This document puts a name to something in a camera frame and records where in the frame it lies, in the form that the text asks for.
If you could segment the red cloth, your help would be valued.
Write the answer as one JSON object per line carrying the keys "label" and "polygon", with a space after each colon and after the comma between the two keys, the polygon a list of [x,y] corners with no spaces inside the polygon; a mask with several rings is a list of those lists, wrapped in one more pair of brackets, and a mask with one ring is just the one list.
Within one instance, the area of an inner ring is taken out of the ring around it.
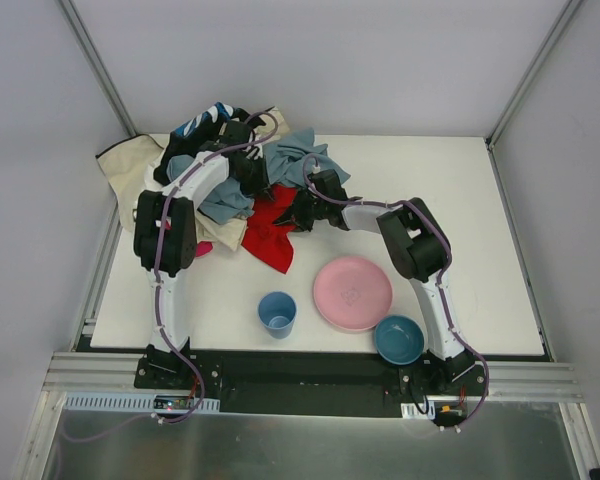
{"label": "red cloth", "polygon": [[245,250],[282,274],[288,272],[293,261],[294,249],[288,234],[295,225],[278,225],[275,221],[292,205],[297,193],[296,188],[274,185],[271,197],[258,197],[242,240]]}

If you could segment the grey-blue cloth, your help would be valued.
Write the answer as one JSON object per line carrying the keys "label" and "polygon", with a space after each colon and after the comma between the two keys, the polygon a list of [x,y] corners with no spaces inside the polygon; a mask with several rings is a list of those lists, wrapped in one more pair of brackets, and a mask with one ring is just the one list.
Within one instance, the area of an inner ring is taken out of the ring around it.
{"label": "grey-blue cloth", "polygon": [[[350,179],[350,174],[328,156],[326,144],[316,145],[314,130],[307,128],[287,134],[279,141],[257,146],[264,155],[269,181],[286,187],[304,185],[304,173],[310,173],[310,167],[304,168],[304,157],[314,154],[317,166],[322,170],[334,170],[342,183]],[[188,168],[195,157],[179,155],[172,157],[167,167],[171,182]],[[201,212],[218,224],[224,224],[233,217],[250,217],[254,211],[254,197],[245,196],[239,183],[231,178],[215,187],[199,206]]]}

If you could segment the black printed cloth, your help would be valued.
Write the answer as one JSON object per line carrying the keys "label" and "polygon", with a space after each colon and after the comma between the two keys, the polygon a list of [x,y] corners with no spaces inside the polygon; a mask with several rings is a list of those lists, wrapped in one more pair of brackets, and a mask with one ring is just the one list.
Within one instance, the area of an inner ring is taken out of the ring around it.
{"label": "black printed cloth", "polygon": [[171,183],[167,175],[167,167],[172,157],[191,155],[195,157],[200,147],[215,139],[221,127],[230,120],[245,122],[249,113],[239,107],[216,102],[203,113],[185,122],[170,133],[168,144],[162,154],[160,163],[153,171],[153,179],[160,185]]}

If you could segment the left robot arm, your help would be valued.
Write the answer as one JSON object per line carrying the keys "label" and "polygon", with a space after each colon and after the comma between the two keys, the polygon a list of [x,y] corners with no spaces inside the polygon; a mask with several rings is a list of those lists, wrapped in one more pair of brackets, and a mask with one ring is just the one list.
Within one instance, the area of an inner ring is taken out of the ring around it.
{"label": "left robot arm", "polygon": [[270,191],[261,143],[251,120],[229,120],[202,143],[174,181],[139,195],[133,251],[147,271],[153,295],[153,348],[180,352],[189,342],[185,273],[196,256],[197,208],[229,178],[249,198]]}

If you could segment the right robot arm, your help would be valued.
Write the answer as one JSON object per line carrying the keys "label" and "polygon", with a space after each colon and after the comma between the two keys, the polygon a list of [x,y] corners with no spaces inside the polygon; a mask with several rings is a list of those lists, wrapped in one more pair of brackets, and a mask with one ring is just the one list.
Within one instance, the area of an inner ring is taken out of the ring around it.
{"label": "right robot arm", "polygon": [[274,223],[309,231],[316,221],[326,220],[343,231],[380,235],[423,314],[427,350],[420,372],[434,391],[458,382],[476,365],[478,355],[460,332],[449,292],[450,242],[425,202],[417,197],[394,203],[350,197],[333,170],[310,174],[306,181]]}

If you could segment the cream beige cloth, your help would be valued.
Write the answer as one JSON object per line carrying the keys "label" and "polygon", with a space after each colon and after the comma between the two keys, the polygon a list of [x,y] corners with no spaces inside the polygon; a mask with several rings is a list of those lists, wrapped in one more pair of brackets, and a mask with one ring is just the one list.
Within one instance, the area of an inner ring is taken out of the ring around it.
{"label": "cream beige cloth", "polygon": [[[255,128],[256,136],[271,135],[265,143],[279,140],[283,134],[289,132],[288,125],[277,107],[272,107],[260,119],[264,121],[264,125]],[[247,229],[247,218],[244,216],[230,218],[224,224],[218,224],[202,213],[197,213],[195,219],[199,243],[223,245],[233,252],[241,245]]]}

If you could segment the magenta pink cloth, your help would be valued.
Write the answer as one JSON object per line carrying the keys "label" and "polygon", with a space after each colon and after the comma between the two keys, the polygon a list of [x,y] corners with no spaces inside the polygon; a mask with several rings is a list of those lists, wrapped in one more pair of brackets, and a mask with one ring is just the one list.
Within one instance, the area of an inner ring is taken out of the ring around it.
{"label": "magenta pink cloth", "polygon": [[197,244],[195,257],[196,258],[203,257],[203,256],[211,253],[212,250],[213,250],[212,242],[207,242],[207,241],[200,242]]}

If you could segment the white cloth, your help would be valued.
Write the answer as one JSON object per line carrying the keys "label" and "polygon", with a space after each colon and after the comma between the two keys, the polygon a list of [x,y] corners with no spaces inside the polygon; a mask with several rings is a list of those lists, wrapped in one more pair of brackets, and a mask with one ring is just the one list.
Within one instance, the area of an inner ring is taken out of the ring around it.
{"label": "white cloth", "polygon": [[160,166],[161,160],[156,158],[147,164],[143,174],[143,185],[145,190],[161,191],[164,186],[154,178],[155,170]]}

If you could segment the light blue cup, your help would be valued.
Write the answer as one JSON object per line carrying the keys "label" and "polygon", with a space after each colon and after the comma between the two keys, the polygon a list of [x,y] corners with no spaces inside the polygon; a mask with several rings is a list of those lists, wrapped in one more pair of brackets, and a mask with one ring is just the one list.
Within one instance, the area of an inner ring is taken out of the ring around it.
{"label": "light blue cup", "polygon": [[275,291],[260,300],[257,314],[261,324],[273,338],[284,339],[293,329],[297,305],[289,294]]}

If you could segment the pink plate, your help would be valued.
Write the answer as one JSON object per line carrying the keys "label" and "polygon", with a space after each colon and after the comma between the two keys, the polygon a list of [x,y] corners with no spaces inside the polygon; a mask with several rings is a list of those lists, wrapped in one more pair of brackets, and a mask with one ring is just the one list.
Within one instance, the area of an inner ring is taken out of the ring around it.
{"label": "pink plate", "polygon": [[374,328],[389,312],[393,289],[389,277],[361,256],[339,257],[316,275],[313,299],[322,317],[352,332]]}

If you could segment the beige tote bag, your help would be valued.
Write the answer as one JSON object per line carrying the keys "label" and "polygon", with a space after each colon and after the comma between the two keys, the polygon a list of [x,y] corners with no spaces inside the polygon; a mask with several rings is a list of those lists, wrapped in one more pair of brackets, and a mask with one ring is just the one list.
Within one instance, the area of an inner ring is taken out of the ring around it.
{"label": "beige tote bag", "polygon": [[120,224],[128,232],[134,231],[133,210],[145,189],[147,168],[159,164],[168,140],[168,134],[140,134],[96,156],[116,196]]}

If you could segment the dark blue bowl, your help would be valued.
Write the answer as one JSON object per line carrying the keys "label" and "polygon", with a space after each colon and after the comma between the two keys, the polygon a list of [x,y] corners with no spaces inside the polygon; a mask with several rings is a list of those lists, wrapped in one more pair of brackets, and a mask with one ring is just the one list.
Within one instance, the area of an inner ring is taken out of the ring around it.
{"label": "dark blue bowl", "polygon": [[382,319],[373,334],[377,353],[387,362],[404,366],[414,363],[424,351],[425,337],[419,325],[401,315]]}

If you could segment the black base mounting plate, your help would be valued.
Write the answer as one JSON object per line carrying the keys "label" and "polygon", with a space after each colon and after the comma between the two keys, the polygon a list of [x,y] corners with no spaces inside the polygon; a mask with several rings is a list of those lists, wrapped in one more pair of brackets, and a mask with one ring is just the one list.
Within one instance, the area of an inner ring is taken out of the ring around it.
{"label": "black base mounting plate", "polygon": [[148,348],[134,386],[192,393],[222,413],[398,418],[414,401],[477,399],[486,376],[468,354],[395,366],[377,354],[198,350],[184,363]]}

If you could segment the aluminium frame rail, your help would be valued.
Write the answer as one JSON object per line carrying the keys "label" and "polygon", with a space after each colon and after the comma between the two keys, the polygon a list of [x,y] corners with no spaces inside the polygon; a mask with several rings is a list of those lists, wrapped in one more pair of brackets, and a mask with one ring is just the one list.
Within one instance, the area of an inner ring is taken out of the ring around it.
{"label": "aluminium frame rail", "polygon": [[126,391],[134,389],[141,354],[58,352],[52,356],[44,390]]}

